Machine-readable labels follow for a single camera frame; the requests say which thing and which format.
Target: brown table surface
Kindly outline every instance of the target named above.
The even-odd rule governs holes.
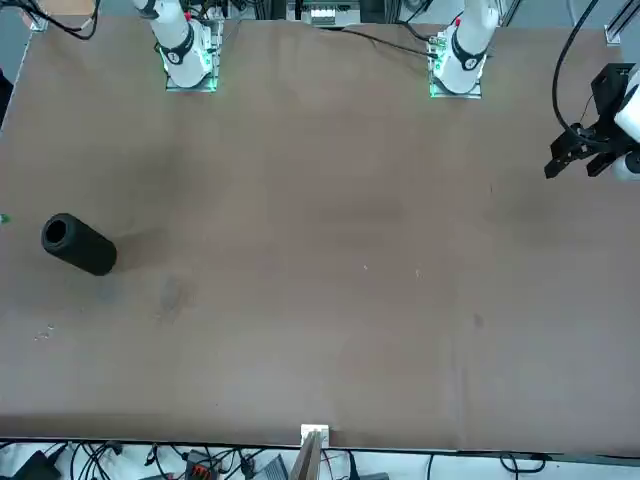
[[[0,143],[0,435],[640,451],[640,190],[543,177],[567,30],[497,32],[482,101],[248,21],[218,93],[168,94],[145,22],[98,32],[34,37]],[[578,37],[570,121],[617,57]],[[42,250],[57,212],[113,274]]]

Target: power cord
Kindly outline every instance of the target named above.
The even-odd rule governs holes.
[[[413,12],[413,14],[406,20],[407,23],[409,23],[411,20],[413,20],[414,18],[416,18],[416,16],[420,13],[425,13],[429,7],[431,6],[431,4],[433,3],[433,0],[424,0],[420,6],[418,6],[418,8],[416,8],[416,11]]]
[[[266,450],[266,448],[261,448],[260,450],[258,450],[255,453],[252,453],[251,455],[248,455],[246,457],[240,457],[240,465],[238,465],[236,468],[234,468],[233,470],[231,470],[224,478],[225,480],[227,478],[231,478],[235,475],[235,473],[238,470],[242,470],[242,474],[244,475],[245,478],[253,478],[253,471],[254,471],[254,463],[252,462],[252,460],[257,457],[258,455],[260,455],[262,452],[264,452]],[[250,468],[250,476],[247,476],[247,471],[249,471],[248,469]]]
[[[513,467],[510,467],[505,463],[504,461],[505,458],[508,458],[509,460],[511,460],[511,462],[513,463]],[[518,465],[518,462],[516,461],[516,458],[512,454],[503,453],[500,455],[500,464],[504,467],[504,469],[507,472],[513,473],[515,475],[515,480],[518,480],[518,477],[520,476],[521,473],[533,474],[533,473],[540,473],[542,470],[544,470],[545,467],[547,466],[547,459],[545,458],[545,456],[541,455],[539,460],[541,463],[536,468],[520,468],[520,466]]]
[[[422,40],[423,42],[428,42],[433,38],[433,35],[420,35],[415,28],[411,26],[409,22],[398,22],[398,25],[402,25],[406,28],[411,35],[416,37],[418,40]]]
[[[431,466],[433,465],[434,454],[429,457],[429,463],[427,463],[427,473],[425,474],[425,480],[431,480]]]
[[[571,45],[573,44],[573,41],[578,35],[580,28],[582,28],[582,25],[587,20],[587,18],[589,17],[589,14],[594,9],[594,7],[598,4],[598,2],[599,0],[591,0],[591,2],[589,2],[589,5],[587,6],[586,10],[580,17],[580,20],[578,20],[578,23],[576,23],[576,26],[573,27],[573,30],[571,31],[571,34],[569,35],[567,42],[564,44],[564,47],[560,52],[560,56],[558,57],[558,62],[556,63],[555,71],[553,72],[553,83],[551,86],[551,101],[553,103],[553,113],[555,113],[556,118],[558,119],[558,123],[562,125],[562,128],[564,128],[565,132],[568,132],[580,143],[594,147],[598,149],[599,152],[606,152],[610,150],[610,147],[606,142],[592,140],[583,135],[580,135],[579,132],[577,132],[575,129],[570,127],[569,124],[565,121],[565,119],[562,117],[562,113],[560,113],[560,108],[558,107],[558,78],[560,77],[560,68],[564,63],[564,59],[567,56],[567,53],[569,52],[569,48],[571,48]]]
[[[587,114],[587,109],[589,108],[589,104],[591,103],[591,100],[593,100],[593,93],[589,97],[589,100],[587,100],[587,103],[584,106],[584,110],[582,111],[582,115],[580,115],[580,120],[578,120],[578,123],[582,123],[582,120],[584,120],[584,116]]]
[[[331,468],[331,460],[329,459],[329,457],[327,456],[327,452],[326,451],[322,451],[322,456],[324,457],[324,459],[327,462],[327,468],[329,469],[329,476],[331,477],[331,480],[335,480],[333,478],[333,469]]]
[[[359,37],[362,38],[367,38],[369,40],[372,40],[374,42],[377,43],[382,43],[384,45],[388,45],[390,47],[393,48],[397,48],[398,50],[403,50],[405,52],[409,52],[409,53],[414,53],[416,55],[421,55],[423,57],[429,57],[429,58],[438,58],[438,56],[435,53],[428,53],[422,50],[417,50],[415,48],[411,48],[411,47],[405,47],[404,45],[398,45],[397,43],[393,43],[390,42],[388,40],[384,40],[382,38],[378,38],[378,37],[374,37],[373,35],[369,35],[368,33],[363,33],[363,32],[358,32],[356,30],[349,30],[348,28],[343,28],[342,30],[337,30],[339,32],[344,32],[344,33],[350,33],[352,35],[357,35]]]
[[[88,455],[88,458],[84,466],[82,467],[82,470],[80,471],[80,476],[78,477],[78,479],[83,480],[83,475],[84,475],[84,479],[88,480],[90,474],[92,475],[92,478],[95,478],[91,473],[92,467],[93,467],[93,472],[95,472],[96,468],[98,469],[98,472],[102,480],[111,480],[107,472],[104,470],[104,468],[102,468],[102,465],[100,465],[100,459],[109,450],[113,450],[116,455],[120,455],[123,450],[122,444],[119,442],[111,442],[111,441],[104,442],[102,445],[98,447],[97,450],[94,450],[93,446],[89,442],[78,443],[78,445],[73,451],[73,455],[71,456],[71,463],[69,465],[69,477],[71,478],[71,480],[76,480],[74,475],[74,466],[75,466],[76,456],[80,448],[82,448],[85,451],[85,453]]]
[[[58,27],[65,33],[68,33],[74,38],[78,40],[89,40],[96,33],[96,29],[98,28],[98,10],[100,8],[100,1],[96,0],[93,12],[89,16],[89,18],[79,27],[70,27],[68,25],[64,25],[60,21],[53,18],[51,15],[47,14],[44,10],[42,10],[38,4],[34,0],[0,0],[0,10],[5,7],[14,7],[19,8],[23,12],[25,12],[31,19],[35,20],[37,18],[41,18],[43,20],[48,21],[52,25]],[[91,30],[87,34],[82,34],[85,28],[87,28],[91,24]]]
[[[179,453],[178,449],[177,449],[177,448],[175,448],[175,446],[170,445],[170,447],[171,447],[175,452],[178,452],[178,453]],[[179,455],[180,455],[180,457],[181,457],[183,460],[185,460],[185,462],[186,462],[186,459],[182,456],[182,454],[181,454],[181,453],[179,453]],[[144,462],[144,466],[145,466],[145,467],[148,467],[149,465],[151,465],[151,464],[153,464],[153,463],[155,463],[155,464],[156,464],[156,468],[158,469],[158,472],[160,472],[160,476],[161,476],[164,480],[180,480],[182,477],[184,477],[184,475],[185,475],[185,473],[186,473],[186,469],[185,469],[185,471],[182,473],[182,475],[180,475],[177,479],[173,479],[173,477],[168,476],[168,475],[165,473],[164,469],[162,468],[162,465],[160,464],[160,460],[158,459],[158,445],[157,445],[157,444],[155,444],[155,443],[151,446],[151,450],[149,450],[149,453],[147,453],[147,459],[146,459],[146,461]]]

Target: black cylinder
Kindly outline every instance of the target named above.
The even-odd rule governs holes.
[[[113,243],[68,213],[54,215],[44,224],[42,246],[54,257],[93,275],[109,273],[118,256]]]

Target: cable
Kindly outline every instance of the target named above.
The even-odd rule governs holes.
[[[2,0],[0,1],[0,10],[2,10],[2,8],[4,7],[20,8],[22,11],[27,13],[32,19],[35,19],[34,17],[39,17],[43,20],[48,21],[52,25],[58,27],[65,33],[68,33],[72,37],[77,38],[78,40],[89,40],[91,39],[91,37],[93,37],[93,35],[96,33],[96,29],[98,28],[98,9],[100,8],[100,1],[101,0],[96,0],[93,12],[80,27],[70,27],[68,25],[64,25],[63,23],[59,22],[52,16],[45,13],[35,2],[32,2],[32,1],[28,1],[28,3],[25,3],[24,0]],[[79,33],[82,30],[84,30],[86,27],[88,27],[89,23],[92,24],[91,31],[86,35]]]
[[[104,468],[102,468],[102,465],[100,465],[100,459],[102,458],[102,456],[107,453],[107,450],[109,450],[109,447],[107,447],[106,444],[103,444],[101,447],[98,448],[97,451],[95,451],[93,449],[93,447],[91,446],[91,444],[89,444],[89,450],[91,450],[91,452],[93,453],[93,456],[95,458],[95,464],[94,464],[94,471],[95,471],[95,467],[98,467],[98,471],[100,472],[100,477],[102,478],[102,480],[111,480],[111,477],[109,477],[109,475],[107,474],[107,472],[104,470]]]
[[[184,458],[184,456],[183,456],[184,454],[183,454],[180,450],[178,450],[178,449],[176,448],[176,446],[175,446],[175,445],[169,445],[169,446],[171,447],[171,449],[172,449],[174,452],[176,452],[176,454],[177,454],[177,455],[178,455],[182,460],[185,460],[185,458]]]
[[[569,18],[571,19],[571,26],[576,24],[576,9],[573,6],[573,0],[566,0],[567,12],[569,12]]]
[[[427,464],[427,473],[425,475],[425,480],[431,480],[431,465],[433,465],[433,457],[435,457],[434,454],[431,454],[431,457],[429,457],[429,463]]]
[[[173,445],[169,445],[170,447],[172,447],[175,451],[177,451],[177,449],[173,446]],[[157,444],[153,444],[151,446],[151,450],[149,451],[149,453],[147,454],[147,462],[145,463],[145,466],[149,466],[152,463],[156,464],[156,467],[158,469],[158,472],[160,472],[160,476],[164,479],[164,480],[180,480],[182,477],[185,476],[185,474],[187,473],[187,470],[185,469],[184,472],[182,472],[180,474],[180,476],[176,479],[174,479],[173,477],[169,477],[164,470],[162,469],[162,465],[160,465],[160,460],[158,459],[158,445]]]
[[[60,444],[67,445],[67,442],[57,442],[57,443],[53,443],[49,448],[47,448],[47,449],[46,449],[44,452],[42,452],[42,453],[44,453],[44,454],[46,455],[46,454],[47,454],[47,453],[49,453],[51,450],[53,450],[53,448],[54,448],[56,445],[60,445]]]
[[[382,43],[384,45],[389,45],[390,47],[397,48],[398,50],[404,50],[405,52],[415,53],[416,55],[422,55],[423,57],[437,58],[437,55],[435,53],[423,52],[422,50],[416,50],[415,48],[398,45],[388,40],[383,40],[382,38],[374,37],[373,35],[369,35],[368,33],[357,32],[356,30],[349,30],[347,28],[343,28],[342,30],[339,30],[339,31],[344,33],[351,33],[353,35],[358,35],[359,37],[363,37],[363,38],[368,38],[369,40],[373,40],[374,42]]]
[[[582,115],[580,115],[580,120],[578,120],[578,123],[582,123],[582,120],[584,119],[584,116],[587,114],[587,108],[589,108],[589,104],[591,103],[592,99],[593,99],[593,93],[589,97],[589,100],[587,100],[587,103],[584,106],[584,110],[582,111]]]
[[[426,12],[432,3],[433,3],[433,0],[424,0],[422,4],[420,4],[420,6],[416,9],[416,11],[413,12],[413,14],[407,19],[407,23],[413,20],[416,17],[416,15],[418,15],[419,13]]]
[[[347,455],[349,455],[349,480],[360,480],[356,459],[353,453],[351,453],[351,450],[347,450]]]
[[[560,125],[562,125],[562,128],[564,128],[566,132],[568,132],[580,143],[589,145],[591,147],[596,147],[599,149],[598,151],[604,152],[604,151],[610,150],[610,147],[606,142],[591,140],[590,138],[580,135],[572,127],[569,126],[569,124],[562,117],[562,114],[560,113],[560,109],[558,108],[558,78],[560,77],[560,68],[562,67],[564,59],[567,56],[567,53],[569,52],[569,48],[571,48],[571,44],[576,38],[576,35],[578,35],[580,28],[582,28],[582,25],[587,20],[587,17],[589,17],[589,14],[593,10],[593,8],[597,5],[598,2],[599,0],[591,0],[591,2],[589,2],[589,5],[587,6],[586,10],[580,17],[580,20],[578,20],[578,23],[576,23],[576,26],[573,27],[573,30],[571,31],[571,34],[569,35],[567,42],[565,43],[564,47],[562,48],[562,51],[560,52],[560,56],[558,57],[558,63],[556,63],[556,68],[555,68],[555,71],[553,72],[553,83],[551,86],[551,101],[553,103],[553,113],[555,113],[556,118],[558,119],[558,122],[560,123]]]
[[[71,463],[69,464],[69,477],[71,478],[71,480],[76,480],[75,476],[73,475],[73,466],[76,462],[76,455],[78,454],[78,450],[80,450],[80,447],[82,446],[83,442],[80,442],[78,444],[78,446],[76,447],[76,449],[73,451],[73,455],[71,455]]]
[[[211,452],[209,452],[209,447],[205,445],[204,451],[207,452],[207,457],[209,457],[209,464],[211,466],[211,475],[213,475],[213,458],[211,458]]]
[[[91,471],[92,458],[91,458],[91,454],[88,452],[87,448],[85,447],[85,444],[86,442],[80,443],[80,446],[82,447],[84,452],[88,455],[87,461],[84,462],[84,465],[82,466],[82,470],[80,470],[80,476],[78,477],[80,480],[82,480],[83,475],[85,479],[89,478],[89,472]]]
[[[222,468],[222,460],[224,459],[224,457],[222,457],[222,458],[218,461],[218,463],[220,464],[220,467],[221,467],[221,468],[218,468],[218,473],[221,473],[221,474],[223,474],[223,475],[226,475],[227,473],[229,473],[229,472],[231,471],[231,468],[233,467],[233,463],[234,463],[234,462],[235,462],[235,460],[236,460],[236,452],[237,452],[237,451],[238,451],[238,450],[234,450],[234,451],[233,451],[233,455],[231,456],[231,463],[229,464],[229,466],[228,466],[226,469],[225,469],[225,468]]]
[[[231,31],[227,33],[225,37],[223,37],[222,45],[224,45],[224,42],[226,42],[229,39],[229,37],[231,37],[231,35],[233,35],[235,32],[238,31],[238,29],[240,28],[240,24],[242,23],[242,20],[243,20],[242,18],[238,20],[236,24],[233,26],[233,28],[231,29]]]
[[[411,13],[415,12],[418,8],[420,8],[422,6],[422,2],[420,0],[402,0],[402,3],[404,3],[404,6],[406,7],[407,10],[409,10]]]
[[[327,461],[327,468],[329,469],[329,476],[331,477],[331,480],[335,480],[333,478],[333,469],[331,468],[331,461],[329,457],[327,457],[327,452],[323,450],[322,455],[324,456],[324,459]]]
[[[449,25],[453,25],[455,23],[455,21],[460,18],[460,15],[462,15],[464,13],[464,10],[461,11],[458,15],[456,15],[455,17],[453,17],[453,20],[451,20],[451,23]]]
[[[505,463],[504,461],[505,457],[511,460],[511,462],[513,463],[513,467],[510,467]],[[504,469],[507,472],[513,473],[515,475],[515,480],[518,480],[518,476],[521,473],[523,474],[540,473],[542,470],[544,470],[545,467],[547,466],[547,459],[543,457],[540,459],[540,461],[542,463],[540,463],[540,465],[537,466],[536,468],[520,468],[520,466],[518,465],[518,462],[516,461],[516,458],[512,454],[510,453],[500,454],[500,464],[504,467]]]
[[[409,33],[416,37],[418,40],[422,40],[423,42],[428,42],[433,38],[433,35],[420,35],[416,32],[416,29],[411,26],[409,22],[397,22],[398,25],[402,25],[404,28],[409,30]]]
[[[247,461],[247,462],[248,462],[248,461],[249,461],[249,460],[251,460],[253,457],[256,457],[256,456],[260,455],[260,454],[261,454],[262,452],[264,452],[265,450],[266,450],[266,448],[261,448],[261,449],[260,449],[260,450],[258,450],[257,452],[252,453],[251,455],[249,455],[249,456],[245,457],[245,461]],[[228,478],[233,477],[233,476],[235,475],[235,473],[236,473],[238,470],[240,470],[240,467],[242,467],[242,462],[240,462],[240,465],[238,465],[236,468],[234,468],[233,470],[231,470],[231,471],[229,472],[229,474],[228,474],[228,475],[225,475],[225,477],[224,477],[224,478],[225,478],[225,480],[227,480]]]

